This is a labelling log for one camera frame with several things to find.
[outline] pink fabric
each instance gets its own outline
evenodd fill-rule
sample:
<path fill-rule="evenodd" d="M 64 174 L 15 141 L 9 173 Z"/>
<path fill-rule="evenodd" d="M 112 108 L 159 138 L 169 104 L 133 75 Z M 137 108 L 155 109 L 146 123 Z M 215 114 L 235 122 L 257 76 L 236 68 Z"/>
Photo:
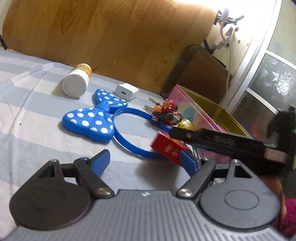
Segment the pink fabric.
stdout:
<path fill-rule="evenodd" d="M 281 221 L 279 231 L 286 237 L 291 238 L 296 234 L 296 199 L 287 199 L 285 205 L 287 208 L 287 215 Z"/>

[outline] bed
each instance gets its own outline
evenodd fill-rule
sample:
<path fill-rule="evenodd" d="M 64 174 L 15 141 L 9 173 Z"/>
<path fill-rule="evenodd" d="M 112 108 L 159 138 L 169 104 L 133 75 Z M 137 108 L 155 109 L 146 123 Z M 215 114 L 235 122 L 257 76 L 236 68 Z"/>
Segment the bed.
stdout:
<path fill-rule="evenodd" d="M 172 189 L 188 179 L 187 173 L 166 159 L 151 160 L 123 148 L 114 138 L 99 143 L 66 130 L 61 119 L 68 111 L 94 107 L 92 95 L 98 88 L 114 91 L 121 81 L 93 74 L 87 92 L 70 99 L 61 83 L 71 66 L 19 53 L 0 51 L 0 237 L 13 230 L 9 213 L 13 193 L 49 159 L 70 163 L 79 157 L 92 157 L 103 149 L 111 154 L 102 179 L 118 189 Z M 140 90 L 128 106 L 143 110 L 153 104 L 154 93 Z M 150 150 L 158 129 L 146 120 L 122 114 L 115 125 L 123 136 L 139 147 Z"/>

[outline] pill bottle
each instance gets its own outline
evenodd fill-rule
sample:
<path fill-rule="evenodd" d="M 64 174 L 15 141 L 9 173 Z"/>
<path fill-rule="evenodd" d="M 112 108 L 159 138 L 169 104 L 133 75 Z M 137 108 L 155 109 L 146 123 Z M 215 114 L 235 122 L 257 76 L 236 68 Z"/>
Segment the pill bottle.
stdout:
<path fill-rule="evenodd" d="M 91 67 L 88 64 L 78 64 L 63 80 L 63 91 L 71 98 L 82 96 L 89 84 Z"/>

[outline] metal frame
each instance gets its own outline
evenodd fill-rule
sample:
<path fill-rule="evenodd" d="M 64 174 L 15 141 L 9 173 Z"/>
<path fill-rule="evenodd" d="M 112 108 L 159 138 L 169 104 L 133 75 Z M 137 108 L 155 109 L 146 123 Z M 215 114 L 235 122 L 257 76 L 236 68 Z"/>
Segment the metal frame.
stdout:
<path fill-rule="evenodd" d="M 289 67 L 291 67 L 292 69 L 296 70 L 296 65 L 292 64 L 291 62 L 289 62 L 288 60 L 284 59 L 283 57 L 269 51 L 269 50 L 266 50 L 265 52 L 266 54 L 270 55 L 271 57 L 274 57 L 276 58 L 277 60 L 283 62 L 284 64 L 288 65 Z"/>
<path fill-rule="evenodd" d="M 255 91 L 251 90 L 249 87 L 246 89 L 246 92 L 254 96 L 257 100 L 259 100 L 263 105 L 265 105 L 269 110 L 271 110 L 274 114 L 278 113 L 278 110 L 274 108 L 271 104 L 269 104 L 265 99 L 263 99 L 260 95 L 258 95 Z"/>
<path fill-rule="evenodd" d="M 234 110 L 240 101 L 266 53 L 277 24 L 281 2 L 282 0 L 276 0 L 270 17 L 266 16 L 267 20 L 259 28 L 261 34 L 256 33 L 254 35 L 243 61 L 231 81 L 228 93 L 223 96 L 219 103 L 229 113 Z"/>

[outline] white cable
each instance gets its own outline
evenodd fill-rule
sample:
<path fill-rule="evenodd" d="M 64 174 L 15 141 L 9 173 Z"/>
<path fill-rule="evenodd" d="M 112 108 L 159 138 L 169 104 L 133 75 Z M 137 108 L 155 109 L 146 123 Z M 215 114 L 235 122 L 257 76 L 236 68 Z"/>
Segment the white cable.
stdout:
<path fill-rule="evenodd" d="M 227 81 L 226 81 L 226 94 L 228 93 L 228 83 L 229 83 L 229 79 L 230 79 L 230 68 L 231 68 L 231 45 L 232 45 L 232 37 L 233 34 L 235 32 L 236 26 L 233 26 L 232 32 L 231 32 L 231 36 L 229 38 L 229 68 L 228 68 L 228 75 L 227 75 Z"/>
<path fill-rule="evenodd" d="M 223 41 L 226 41 L 226 39 L 224 38 L 224 34 L 223 34 L 223 32 L 222 32 L 222 30 L 223 30 L 222 26 L 223 26 L 223 25 L 224 25 L 224 23 L 221 24 L 221 26 L 220 26 L 220 35 L 221 35 L 221 38 L 223 39 Z"/>

